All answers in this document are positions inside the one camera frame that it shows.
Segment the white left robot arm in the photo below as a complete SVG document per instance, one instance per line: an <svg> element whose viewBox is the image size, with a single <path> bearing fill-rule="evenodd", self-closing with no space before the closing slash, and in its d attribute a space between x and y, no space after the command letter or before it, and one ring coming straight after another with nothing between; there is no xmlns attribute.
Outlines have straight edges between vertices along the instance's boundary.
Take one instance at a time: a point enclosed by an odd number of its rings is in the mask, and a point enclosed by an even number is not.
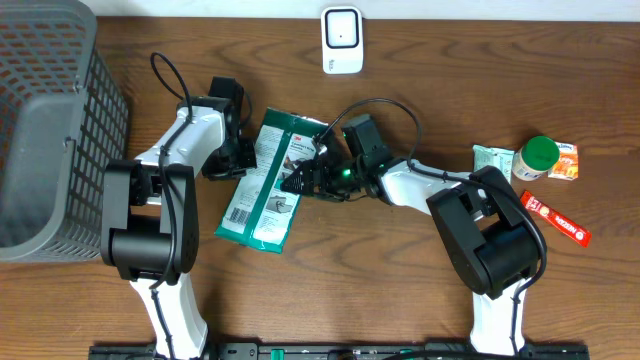
<svg viewBox="0 0 640 360"><path fill-rule="evenodd" d="M238 179L256 168L241 132L249 96L232 77L213 78L207 94L182 84L176 119L148 150L112 160L104 173L100 254L142 300L156 334L145 349L109 348L117 359L208 359L208 325L191 270L199 249L195 179Z"/></svg>

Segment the green cap bottle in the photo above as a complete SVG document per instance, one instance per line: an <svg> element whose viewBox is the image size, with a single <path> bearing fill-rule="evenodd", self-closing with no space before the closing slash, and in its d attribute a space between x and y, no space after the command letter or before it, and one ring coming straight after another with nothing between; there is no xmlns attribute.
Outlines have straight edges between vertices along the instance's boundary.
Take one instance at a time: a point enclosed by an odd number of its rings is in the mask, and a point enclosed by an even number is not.
<svg viewBox="0 0 640 360"><path fill-rule="evenodd" d="M523 181L533 181L550 170L558 161L559 148L547 136L528 140L514 155L512 174Z"/></svg>

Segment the orange tissue pack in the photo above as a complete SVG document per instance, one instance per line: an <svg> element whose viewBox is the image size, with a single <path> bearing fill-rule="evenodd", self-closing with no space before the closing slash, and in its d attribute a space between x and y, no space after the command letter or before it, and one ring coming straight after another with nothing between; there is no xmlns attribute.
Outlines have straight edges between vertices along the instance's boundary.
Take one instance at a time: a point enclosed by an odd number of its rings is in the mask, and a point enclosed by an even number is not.
<svg viewBox="0 0 640 360"><path fill-rule="evenodd" d="M549 178L567 181L576 180L579 177L578 146L570 143L556 143L559 149L557 162L548 170Z"/></svg>

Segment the red stick sachet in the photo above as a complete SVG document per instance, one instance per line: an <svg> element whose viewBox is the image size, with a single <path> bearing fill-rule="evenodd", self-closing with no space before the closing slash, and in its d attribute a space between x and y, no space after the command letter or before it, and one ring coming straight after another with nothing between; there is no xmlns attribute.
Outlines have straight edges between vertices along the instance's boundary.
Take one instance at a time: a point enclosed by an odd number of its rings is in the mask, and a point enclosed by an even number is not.
<svg viewBox="0 0 640 360"><path fill-rule="evenodd" d="M541 202L531 192L524 191L520 197L520 201L527 210L532 211L543 218L547 223L552 225L565 236L571 238L583 248L587 248L589 246L592 238L592 234L589 230L551 208L547 204Z"/></svg>

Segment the teal wet wipes pack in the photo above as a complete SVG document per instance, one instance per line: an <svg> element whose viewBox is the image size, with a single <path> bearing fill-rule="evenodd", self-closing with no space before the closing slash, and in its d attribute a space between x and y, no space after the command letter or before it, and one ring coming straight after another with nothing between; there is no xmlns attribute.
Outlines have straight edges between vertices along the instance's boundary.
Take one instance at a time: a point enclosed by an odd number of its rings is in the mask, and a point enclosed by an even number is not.
<svg viewBox="0 0 640 360"><path fill-rule="evenodd" d="M512 163L515 155L513 150L481 145L474 145L472 150L475 171L481 170L486 166L493 166L503 174L508 183L511 183Z"/></svg>

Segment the green white package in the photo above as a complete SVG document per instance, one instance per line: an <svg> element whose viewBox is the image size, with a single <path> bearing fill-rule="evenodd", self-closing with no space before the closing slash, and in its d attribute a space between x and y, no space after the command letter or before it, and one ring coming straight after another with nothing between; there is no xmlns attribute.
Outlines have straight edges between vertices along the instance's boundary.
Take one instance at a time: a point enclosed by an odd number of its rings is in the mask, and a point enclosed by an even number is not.
<svg viewBox="0 0 640 360"><path fill-rule="evenodd" d="M312 138L327 127L310 117L267 109L255 142L257 167L238 182L215 235L280 254L300 201L280 185L302 162L315 156Z"/></svg>

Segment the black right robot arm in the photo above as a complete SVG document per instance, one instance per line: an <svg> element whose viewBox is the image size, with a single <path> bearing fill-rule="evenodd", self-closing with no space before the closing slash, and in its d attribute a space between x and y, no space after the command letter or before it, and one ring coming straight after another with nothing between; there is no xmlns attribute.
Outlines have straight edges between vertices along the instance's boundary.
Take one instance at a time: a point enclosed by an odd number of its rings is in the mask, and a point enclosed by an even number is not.
<svg viewBox="0 0 640 360"><path fill-rule="evenodd" d="M430 216L454 270L473 293L470 334L479 353L524 357L526 291L546 267L538 227L500 170L448 173L396 157L369 114L349 120L342 157L331 132L313 137L317 152L282 181L281 190L330 202L358 194Z"/></svg>

